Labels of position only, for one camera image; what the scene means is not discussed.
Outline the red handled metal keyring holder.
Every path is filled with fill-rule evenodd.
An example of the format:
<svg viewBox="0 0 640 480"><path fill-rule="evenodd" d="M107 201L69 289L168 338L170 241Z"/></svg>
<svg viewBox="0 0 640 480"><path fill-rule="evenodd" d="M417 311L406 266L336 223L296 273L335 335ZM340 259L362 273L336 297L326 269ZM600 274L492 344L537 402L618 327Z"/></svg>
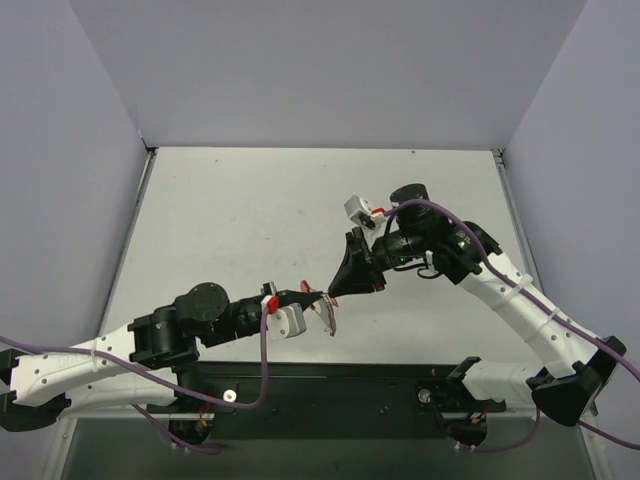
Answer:
<svg viewBox="0 0 640 480"><path fill-rule="evenodd" d="M325 331L331 337L337 332L337 323L335 316L334 302L327 294L322 294L320 299L315 303L316 313L325 325Z"/></svg>

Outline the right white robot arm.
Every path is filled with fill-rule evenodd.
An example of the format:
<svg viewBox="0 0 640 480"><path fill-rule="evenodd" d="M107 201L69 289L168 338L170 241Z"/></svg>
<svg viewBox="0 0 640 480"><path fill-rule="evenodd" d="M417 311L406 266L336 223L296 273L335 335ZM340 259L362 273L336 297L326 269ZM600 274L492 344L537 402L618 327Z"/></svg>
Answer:
<svg viewBox="0 0 640 480"><path fill-rule="evenodd" d="M533 405L549 419L575 426L621 365L626 347L599 338L554 305L481 227L432 202L422 184L390 196L390 209L352 196L345 205L354 228L328 293L331 297L376 293L388 271L421 260L483 302L534 352L533 365L471 358L453 374L477 402Z"/></svg>

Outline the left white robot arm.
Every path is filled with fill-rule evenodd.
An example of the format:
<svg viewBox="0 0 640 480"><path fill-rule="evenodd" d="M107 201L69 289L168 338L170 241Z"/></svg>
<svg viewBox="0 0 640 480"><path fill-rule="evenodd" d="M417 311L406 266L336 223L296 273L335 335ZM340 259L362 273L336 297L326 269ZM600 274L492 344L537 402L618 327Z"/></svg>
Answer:
<svg viewBox="0 0 640 480"><path fill-rule="evenodd" d="M171 304L138 317L111 332L71 347L37 346L3 338L1 426L8 432L33 431L83 408L125 405L169 406L193 411L202 403L230 409L254 409L266 397L267 342L306 332L311 309L327 331L337 330L337 303L327 293L304 287L277 290L237 301L216 283L201 283ZM204 385L178 369L194 365L200 348L212 348L256 335L260 341L260 389L256 400L205 392Z"/></svg>

